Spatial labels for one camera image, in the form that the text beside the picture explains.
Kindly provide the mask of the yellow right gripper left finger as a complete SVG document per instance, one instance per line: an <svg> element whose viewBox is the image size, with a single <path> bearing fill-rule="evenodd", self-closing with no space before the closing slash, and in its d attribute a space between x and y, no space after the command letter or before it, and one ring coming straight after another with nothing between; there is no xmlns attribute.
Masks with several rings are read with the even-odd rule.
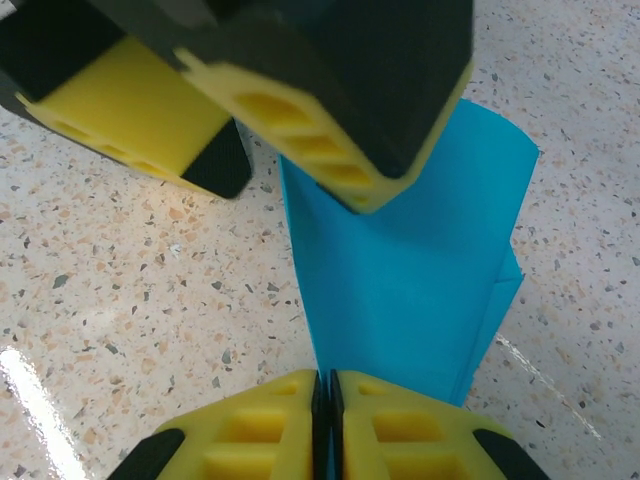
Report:
<svg viewBox="0 0 640 480"><path fill-rule="evenodd" d="M321 480L320 406L295 371L165 422L107 480Z"/></svg>

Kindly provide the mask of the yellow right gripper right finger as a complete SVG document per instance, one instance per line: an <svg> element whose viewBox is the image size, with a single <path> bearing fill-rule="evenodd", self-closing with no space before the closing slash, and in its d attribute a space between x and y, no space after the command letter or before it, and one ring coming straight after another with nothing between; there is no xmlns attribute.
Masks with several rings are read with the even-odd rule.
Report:
<svg viewBox="0 0 640 480"><path fill-rule="evenodd" d="M493 420L357 371L332 371L331 480L543 480Z"/></svg>

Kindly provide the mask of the blue paper sheet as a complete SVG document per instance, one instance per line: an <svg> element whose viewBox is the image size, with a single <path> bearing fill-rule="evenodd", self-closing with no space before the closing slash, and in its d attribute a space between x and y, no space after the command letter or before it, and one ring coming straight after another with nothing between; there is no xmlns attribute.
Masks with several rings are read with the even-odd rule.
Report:
<svg viewBox="0 0 640 480"><path fill-rule="evenodd" d="M321 381L321 480L333 473L332 371L464 408L522 282L510 237L538 155L516 125L463 100L418 180L373 214L348 212L281 161Z"/></svg>

